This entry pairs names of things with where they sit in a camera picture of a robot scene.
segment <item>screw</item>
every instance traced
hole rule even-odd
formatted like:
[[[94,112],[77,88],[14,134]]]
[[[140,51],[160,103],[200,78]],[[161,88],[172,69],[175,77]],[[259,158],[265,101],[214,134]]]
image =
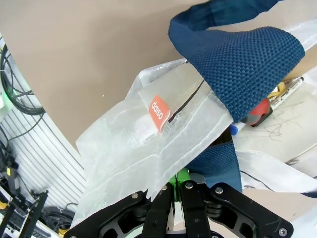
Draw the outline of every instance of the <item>screw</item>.
[[[185,187],[187,188],[187,189],[191,189],[191,188],[193,188],[193,184],[191,183],[191,182],[187,182],[186,184],[185,184]]]
[[[138,194],[137,193],[133,193],[132,195],[131,195],[131,197],[133,198],[133,199],[136,199],[136,198],[138,198]]]
[[[217,194],[222,194],[223,193],[223,189],[221,187],[217,187],[215,191],[216,191]]]
[[[287,230],[285,228],[281,228],[278,233],[281,237],[285,237],[287,235]]]

